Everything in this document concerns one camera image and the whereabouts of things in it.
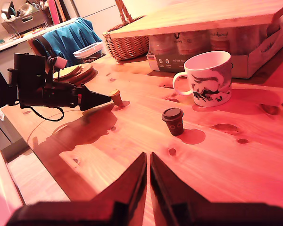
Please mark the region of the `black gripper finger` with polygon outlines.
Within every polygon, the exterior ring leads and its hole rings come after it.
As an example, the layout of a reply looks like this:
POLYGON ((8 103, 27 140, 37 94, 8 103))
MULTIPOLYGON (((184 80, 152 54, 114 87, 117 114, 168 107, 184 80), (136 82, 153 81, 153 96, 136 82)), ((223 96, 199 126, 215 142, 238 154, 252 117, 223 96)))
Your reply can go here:
POLYGON ((191 205, 208 203, 155 153, 150 155, 150 186, 157 226, 194 226, 196 223, 191 205))
POLYGON ((93 226, 141 226, 147 185, 147 156, 141 153, 125 172, 94 197, 93 226))
POLYGON ((78 87, 78 93, 82 95, 82 98, 110 98, 104 94, 90 91, 84 84, 78 87))
POLYGON ((81 111, 86 111, 93 107, 108 103, 110 101, 111 101, 111 98, 82 99, 78 105, 81 111))

